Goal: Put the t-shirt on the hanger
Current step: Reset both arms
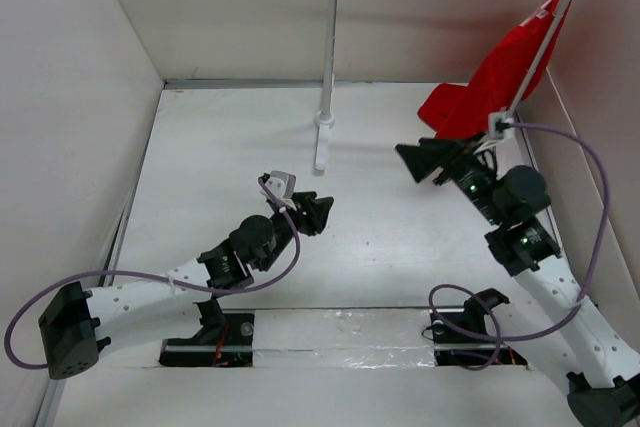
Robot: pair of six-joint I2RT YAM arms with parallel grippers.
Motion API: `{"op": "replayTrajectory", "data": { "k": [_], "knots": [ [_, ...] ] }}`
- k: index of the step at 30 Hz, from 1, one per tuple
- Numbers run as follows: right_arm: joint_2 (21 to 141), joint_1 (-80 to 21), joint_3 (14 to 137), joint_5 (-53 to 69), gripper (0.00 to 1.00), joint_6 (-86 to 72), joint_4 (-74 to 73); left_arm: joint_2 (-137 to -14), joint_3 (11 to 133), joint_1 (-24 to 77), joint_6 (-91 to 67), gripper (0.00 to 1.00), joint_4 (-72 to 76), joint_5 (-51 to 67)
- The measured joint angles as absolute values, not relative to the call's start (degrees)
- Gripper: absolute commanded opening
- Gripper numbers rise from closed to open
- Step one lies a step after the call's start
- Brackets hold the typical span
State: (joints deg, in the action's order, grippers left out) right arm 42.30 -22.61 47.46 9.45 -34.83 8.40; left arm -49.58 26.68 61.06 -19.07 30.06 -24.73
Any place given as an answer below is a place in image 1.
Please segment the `red t shirt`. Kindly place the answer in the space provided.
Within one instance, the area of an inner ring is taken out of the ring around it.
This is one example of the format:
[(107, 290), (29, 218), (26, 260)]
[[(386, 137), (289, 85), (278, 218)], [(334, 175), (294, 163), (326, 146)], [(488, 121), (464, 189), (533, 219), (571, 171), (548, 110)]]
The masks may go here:
[(560, 0), (546, 0), (485, 57), (468, 85), (438, 85), (417, 115), (438, 139), (465, 139), (488, 130), (491, 113), (510, 106), (554, 19)]

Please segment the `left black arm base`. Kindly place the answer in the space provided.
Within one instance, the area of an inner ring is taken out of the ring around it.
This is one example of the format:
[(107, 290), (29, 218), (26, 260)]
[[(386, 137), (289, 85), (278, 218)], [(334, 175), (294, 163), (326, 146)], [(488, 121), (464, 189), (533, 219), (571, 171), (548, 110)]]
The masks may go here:
[(253, 366), (254, 310), (223, 310), (217, 299), (197, 303), (200, 329), (190, 338), (162, 343), (159, 364), (175, 368)]

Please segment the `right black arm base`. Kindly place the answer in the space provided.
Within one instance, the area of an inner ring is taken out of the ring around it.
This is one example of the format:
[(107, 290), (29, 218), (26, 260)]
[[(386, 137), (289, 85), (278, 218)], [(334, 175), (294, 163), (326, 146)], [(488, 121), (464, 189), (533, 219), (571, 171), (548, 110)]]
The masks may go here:
[[(496, 289), (486, 289), (479, 292), (478, 297), (488, 307), (494, 308), (508, 304), (508, 298)], [(457, 310), (439, 311), (442, 319), (456, 327), (479, 335), (495, 335), (487, 330), (486, 322), (489, 315), (477, 300), (470, 297)], [(480, 339), (451, 329), (438, 315), (430, 313), (430, 325), (425, 327), (421, 335), (433, 343), (436, 366), (456, 366), (466, 370), (479, 370), (494, 354), (495, 346), (491, 343), (481, 343)], [(524, 357), (511, 347), (503, 344), (499, 353), (493, 359), (491, 366), (527, 366)]]

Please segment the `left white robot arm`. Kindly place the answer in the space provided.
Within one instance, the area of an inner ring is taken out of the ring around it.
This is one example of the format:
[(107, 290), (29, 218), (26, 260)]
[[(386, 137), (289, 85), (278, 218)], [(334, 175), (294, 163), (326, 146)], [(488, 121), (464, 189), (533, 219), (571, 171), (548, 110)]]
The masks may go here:
[(321, 234), (333, 204), (314, 191), (296, 192), (271, 202), (271, 216), (247, 217), (216, 247), (165, 274), (132, 272), (130, 282), (111, 287), (84, 288), (78, 276), (63, 281), (38, 320), (50, 379), (79, 375), (148, 341), (216, 341), (225, 323), (219, 298), (257, 290), (253, 272), (269, 271), (302, 236)]

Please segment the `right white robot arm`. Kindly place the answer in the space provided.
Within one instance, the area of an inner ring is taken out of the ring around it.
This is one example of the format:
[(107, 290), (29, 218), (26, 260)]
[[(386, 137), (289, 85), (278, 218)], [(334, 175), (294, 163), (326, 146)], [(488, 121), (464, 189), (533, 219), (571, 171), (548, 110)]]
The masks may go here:
[(541, 333), (496, 289), (471, 296), (451, 320), (474, 340), (500, 337), (542, 372), (565, 396), (583, 426), (624, 426), (639, 415), (639, 354), (582, 293), (554, 237), (539, 222), (551, 199), (543, 176), (527, 165), (504, 174), (478, 136), (464, 140), (422, 138), (395, 147), (415, 182), (453, 183), (492, 226), (488, 248), (511, 279), (552, 323)]

